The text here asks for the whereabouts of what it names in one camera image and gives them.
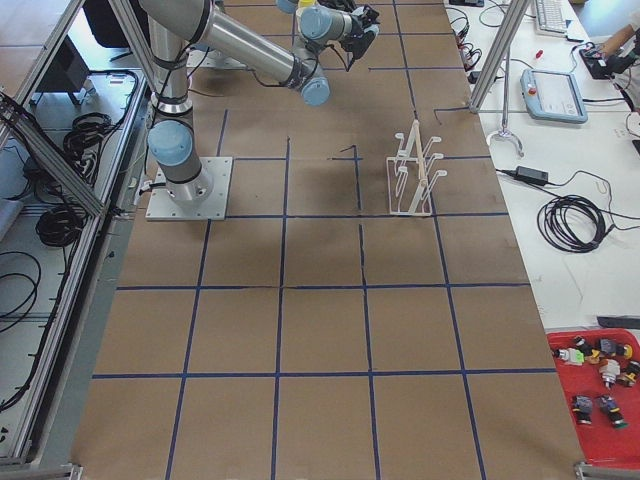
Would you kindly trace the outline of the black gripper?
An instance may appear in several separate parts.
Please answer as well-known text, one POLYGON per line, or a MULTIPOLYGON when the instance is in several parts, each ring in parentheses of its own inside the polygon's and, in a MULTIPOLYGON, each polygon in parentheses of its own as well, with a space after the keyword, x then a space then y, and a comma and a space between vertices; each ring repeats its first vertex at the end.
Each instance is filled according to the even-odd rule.
POLYGON ((377 21, 351 19, 345 27, 341 47, 353 56, 363 56, 379 33, 377 21))

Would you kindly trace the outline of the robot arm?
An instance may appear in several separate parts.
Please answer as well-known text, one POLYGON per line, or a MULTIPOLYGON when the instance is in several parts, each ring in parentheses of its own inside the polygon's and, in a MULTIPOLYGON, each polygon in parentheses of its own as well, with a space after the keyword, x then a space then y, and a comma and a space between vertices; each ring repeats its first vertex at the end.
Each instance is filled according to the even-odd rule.
POLYGON ((276 6, 286 14, 294 14, 298 10, 313 6, 316 0, 276 0, 276 6))
POLYGON ((163 174, 169 198, 193 204, 209 197, 214 179, 195 147, 188 89, 189 49, 216 69, 244 69, 298 91, 311 106, 325 103, 330 86, 320 53, 335 45, 360 59, 379 33, 378 13, 352 1, 280 1, 297 18, 298 33, 285 49, 229 16, 220 1, 144 1, 154 55, 152 114, 147 145, 163 174))

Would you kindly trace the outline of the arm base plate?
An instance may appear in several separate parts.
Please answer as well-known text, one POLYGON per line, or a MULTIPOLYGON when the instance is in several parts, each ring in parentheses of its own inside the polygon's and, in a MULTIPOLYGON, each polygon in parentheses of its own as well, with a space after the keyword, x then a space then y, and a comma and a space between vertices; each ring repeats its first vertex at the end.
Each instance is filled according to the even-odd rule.
POLYGON ((201 157, 201 172, 189 183, 177 184, 166 179, 158 167, 155 182, 165 186, 153 188, 146 210, 150 221, 200 221, 225 219, 228 204, 232 157, 201 157))

